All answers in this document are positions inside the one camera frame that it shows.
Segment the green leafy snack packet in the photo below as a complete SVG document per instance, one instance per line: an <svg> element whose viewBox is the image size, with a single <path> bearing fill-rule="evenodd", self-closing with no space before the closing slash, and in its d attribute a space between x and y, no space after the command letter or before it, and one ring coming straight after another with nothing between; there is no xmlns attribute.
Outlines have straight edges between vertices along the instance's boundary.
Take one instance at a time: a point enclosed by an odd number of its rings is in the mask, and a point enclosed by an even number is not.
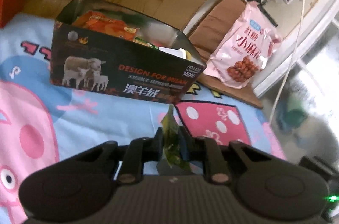
<svg viewBox="0 0 339 224"><path fill-rule="evenodd" d="M163 155L157 164L159 175L189 175L191 167L181 157L180 127L174 117L174 106L169 106L168 112L161 121L163 132Z"/></svg>

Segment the red snack packet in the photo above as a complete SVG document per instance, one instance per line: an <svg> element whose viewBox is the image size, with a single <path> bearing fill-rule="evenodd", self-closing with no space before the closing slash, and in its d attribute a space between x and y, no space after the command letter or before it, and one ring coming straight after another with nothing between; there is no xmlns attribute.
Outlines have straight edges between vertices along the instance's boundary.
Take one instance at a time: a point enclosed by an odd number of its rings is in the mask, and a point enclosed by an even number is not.
<svg viewBox="0 0 339 224"><path fill-rule="evenodd" d="M101 12L89 10L77 17L72 26L88 29L111 35L117 38L133 41L137 35L138 28L128 26L124 21L109 18Z"/></svg>

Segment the green cracker packet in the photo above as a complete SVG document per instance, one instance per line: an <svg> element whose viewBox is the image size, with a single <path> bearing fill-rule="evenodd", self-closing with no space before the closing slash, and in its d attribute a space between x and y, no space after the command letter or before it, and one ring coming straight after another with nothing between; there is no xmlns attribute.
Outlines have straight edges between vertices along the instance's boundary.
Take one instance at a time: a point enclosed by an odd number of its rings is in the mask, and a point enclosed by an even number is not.
<svg viewBox="0 0 339 224"><path fill-rule="evenodd" d="M139 37L135 37L134 40L133 40L134 43L137 43L137 44L140 44L140 45L143 45L143 46L146 46L146 47L149 47L149 48L152 48L152 49L155 49L155 50L159 50L158 46L146 41L146 40L143 40Z"/></svg>

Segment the pink snack bag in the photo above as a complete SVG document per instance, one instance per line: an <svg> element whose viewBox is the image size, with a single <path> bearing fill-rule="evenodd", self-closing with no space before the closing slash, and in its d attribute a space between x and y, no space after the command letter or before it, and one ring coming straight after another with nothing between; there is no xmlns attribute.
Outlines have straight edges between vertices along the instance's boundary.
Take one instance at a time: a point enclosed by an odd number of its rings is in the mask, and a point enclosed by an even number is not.
<svg viewBox="0 0 339 224"><path fill-rule="evenodd" d="M228 87L242 89L265 69L282 40L258 3L249 2L209 57L203 73Z"/></svg>

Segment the Peppa Pig bed sheet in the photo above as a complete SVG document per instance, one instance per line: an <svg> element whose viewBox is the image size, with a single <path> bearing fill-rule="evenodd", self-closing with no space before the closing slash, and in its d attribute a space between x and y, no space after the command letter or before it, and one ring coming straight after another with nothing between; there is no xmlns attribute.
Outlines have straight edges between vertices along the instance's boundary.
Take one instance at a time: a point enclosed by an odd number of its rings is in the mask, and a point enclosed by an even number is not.
<svg viewBox="0 0 339 224"><path fill-rule="evenodd" d="M168 105L52 85L54 22L16 15L1 29L1 222L23 223L18 189L31 173L103 142L152 137ZM200 83L178 104L175 119L219 144L243 141L284 159L264 113Z"/></svg>

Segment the black sheep print box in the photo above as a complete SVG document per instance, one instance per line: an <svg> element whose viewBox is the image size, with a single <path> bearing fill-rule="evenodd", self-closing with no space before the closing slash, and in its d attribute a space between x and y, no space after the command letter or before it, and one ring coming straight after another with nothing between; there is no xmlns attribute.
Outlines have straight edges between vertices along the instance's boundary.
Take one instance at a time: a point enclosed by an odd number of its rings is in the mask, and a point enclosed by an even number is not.
<svg viewBox="0 0 339 224"><path fill-rule="evenodd" d="M136 37L159 50L72 26L89 10L138 28ZM54 85L175 104L205 68L182 31L108 1L72 0L55 20L50 73Z"/></svg>

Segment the brown seat cushion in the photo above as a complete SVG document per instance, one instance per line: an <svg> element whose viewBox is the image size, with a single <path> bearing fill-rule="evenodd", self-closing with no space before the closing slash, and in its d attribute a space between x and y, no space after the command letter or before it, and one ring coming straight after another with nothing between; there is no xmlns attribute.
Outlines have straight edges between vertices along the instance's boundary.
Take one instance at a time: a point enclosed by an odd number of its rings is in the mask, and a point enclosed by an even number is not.
<svg viewBox="0 0 339 224"><path fill-rule="evenodd" d="M245 0L217 0L186 33L203 62L216 50L233 23L245 10ZM263 109L251 85L242 89L225 86L220 80L201 74L197 81L209 89Z"/></svg>

